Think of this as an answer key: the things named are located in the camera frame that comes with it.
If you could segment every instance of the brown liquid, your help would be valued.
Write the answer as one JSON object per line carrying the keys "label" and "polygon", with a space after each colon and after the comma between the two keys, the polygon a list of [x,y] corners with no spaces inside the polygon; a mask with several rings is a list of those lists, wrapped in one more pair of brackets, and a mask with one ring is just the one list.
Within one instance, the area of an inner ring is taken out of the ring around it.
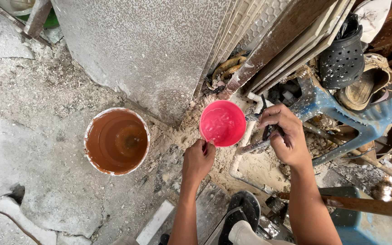
{"label": "brown liquid", "polygon": [[86,149],[98,169],[115,174],[136,168],[147,146],[143,123],[126,111],[110,111],[94,119],[86,139]]}

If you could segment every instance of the hand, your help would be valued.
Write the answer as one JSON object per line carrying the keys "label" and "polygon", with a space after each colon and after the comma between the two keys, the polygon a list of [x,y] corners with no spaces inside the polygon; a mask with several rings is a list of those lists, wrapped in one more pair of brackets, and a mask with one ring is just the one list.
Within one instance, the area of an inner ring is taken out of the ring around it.
{"label": "hand", "polygon": [[311,161],[311,155],[305,142],[305,134],[300,121],[284,104],[273,105],[265,109],[260,118],[258,128],[278,124],[285,135],[279,132],[270,134],[270,144],[276,156],[285,164],[298,166]]}
{"label": "hand", "polygon": [[214,163],[216,147],[198,139],[191,147],[186,149],[184,163],[182,164],[182,183],[199,186]]}

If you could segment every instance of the bucket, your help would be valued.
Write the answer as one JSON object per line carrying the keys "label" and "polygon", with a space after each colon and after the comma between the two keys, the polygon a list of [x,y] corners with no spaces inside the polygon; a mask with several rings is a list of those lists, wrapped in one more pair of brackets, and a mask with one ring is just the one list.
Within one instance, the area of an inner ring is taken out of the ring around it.
{"label": "bucket", "polygon": [[215,147],[235,145],[244,135],[246,120],[243,111],[229,100],[216,100],[202,112],[199,133]]}
{"label": "bucket", "polygon": [[97,114],[84,135],[84,153],[97,170],[123,175],[146,158],[150,135],[144,120],[132,110],[110,108]]}

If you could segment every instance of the white pipe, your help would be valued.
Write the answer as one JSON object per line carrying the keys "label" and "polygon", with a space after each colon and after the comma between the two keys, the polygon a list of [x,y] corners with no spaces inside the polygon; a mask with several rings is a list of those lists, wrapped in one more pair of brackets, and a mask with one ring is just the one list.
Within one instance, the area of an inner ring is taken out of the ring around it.
{"label": "white pipe", "polygon": [[[263,109],[263,99],[261,98],[261,96],[258,96],[256,94],[250,92],[247,95],[247,97],[257,103],[257,105],[255,106],[255,109],[253,110],[253,113],[260,113],[261,109]],[[266,105],[267,105],[267,107],[270,107],[270,106],[272,106],[274,104],[272,102],[266,100]],[[244,132],[243,138],[238,142],[237,149],[239,147],[246,146],[246,144],[249,141],[249,138],[250,138],[250,136],[252,134],[252,130],[253,130],[253,127],[255,126],[255,123],[256,123],[256,121],[251,121],[251,122],[247,123],[246,131]],[[247,178],[245,176],[243,176],[243,174],[238,171],[238,165],[240,164],[240,161],[243,158],[243,155],[239,154],[237,152],[237,149],[235,150],[235,154],[234,154],[234,157],[232,159],[232,163],[231,163],[231,165],[229,167],[229,174],[232,177],[236,178],[236,179],[242,180],[242,181],[244,181],[244,182],[246,182],[246,183],[256,187],[257,189],[261,189],[261,187],[257,187],[254,184],[249,183],[246,180]]]}

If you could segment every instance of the pants leg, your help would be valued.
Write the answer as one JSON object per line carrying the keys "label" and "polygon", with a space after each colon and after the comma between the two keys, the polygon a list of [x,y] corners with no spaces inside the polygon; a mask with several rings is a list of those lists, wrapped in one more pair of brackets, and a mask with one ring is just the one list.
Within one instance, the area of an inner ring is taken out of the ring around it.
{"label": "pants leg", "polygon": [[244,220],[238,221],[233,227],[228,236],[229,240],[234,245],[271,245],[270,242],[260,238],[252,227]]}
{"label": "pants leg", "polygon": [[117,240],[113,242],[112,245],[139,245],[139,243],[133,237],[124,235],[117,238]]}

